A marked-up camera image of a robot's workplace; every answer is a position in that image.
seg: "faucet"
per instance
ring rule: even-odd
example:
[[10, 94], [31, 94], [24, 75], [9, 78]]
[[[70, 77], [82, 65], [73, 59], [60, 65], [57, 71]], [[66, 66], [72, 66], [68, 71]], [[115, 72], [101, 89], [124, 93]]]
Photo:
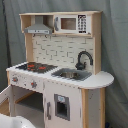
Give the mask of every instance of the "faucet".
[[92, 56], [91, 56], [88, 52], [82, 51], [82, 52], [80, 52], [79, 55], [78, 55], [78, 63], [76, 64], [77, 70], [85, 69], [85, 63], [82, 64], [82, 63], [80, 62], [80, 58], [81, 58], [81, 55], [82, 55], [82, 54], [86, 54], [86, 55], [89, 57], [89, 59], [90, 59], [90, 65], [93, 65]]

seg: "microwave window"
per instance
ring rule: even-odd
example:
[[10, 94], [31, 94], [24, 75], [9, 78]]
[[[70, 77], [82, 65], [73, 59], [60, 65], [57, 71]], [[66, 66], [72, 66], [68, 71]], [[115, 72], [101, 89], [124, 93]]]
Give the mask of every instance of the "microwave window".
[[76, 30], [76, 18], [61, 18], [61, 29]]

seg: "floor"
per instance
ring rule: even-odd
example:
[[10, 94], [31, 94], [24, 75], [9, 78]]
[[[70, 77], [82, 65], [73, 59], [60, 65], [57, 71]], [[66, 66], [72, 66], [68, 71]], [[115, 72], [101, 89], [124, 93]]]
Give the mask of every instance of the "floor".
[[9, 102], [8, 100], [5, 100], [1, 105], [0, 105], [0, 113], [9, 116]]

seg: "stovetop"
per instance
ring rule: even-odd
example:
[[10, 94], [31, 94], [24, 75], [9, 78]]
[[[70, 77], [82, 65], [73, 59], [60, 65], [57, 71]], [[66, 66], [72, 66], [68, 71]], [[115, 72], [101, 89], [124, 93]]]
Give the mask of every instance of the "stovetop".
[[57, 66], [53, 65], [47, 65], [47, 64], [41, 64], [41, 63], [35, 63], [35, 62], [29, 62], [27, 64], [21, 65], [19, 67], [16, 67], [18, 69], [27, 70], [30, 72], [37, 72], [37, 73], [46, 73]]

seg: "range hood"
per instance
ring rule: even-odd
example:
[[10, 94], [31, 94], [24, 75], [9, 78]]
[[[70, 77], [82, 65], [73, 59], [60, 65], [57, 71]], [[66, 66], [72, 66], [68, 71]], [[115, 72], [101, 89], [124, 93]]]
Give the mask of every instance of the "range hood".
[[25, 28], [24, 32], [52, 34], [52, 28], [43, 24], [43, 16], [35, 16], [35, 24]]

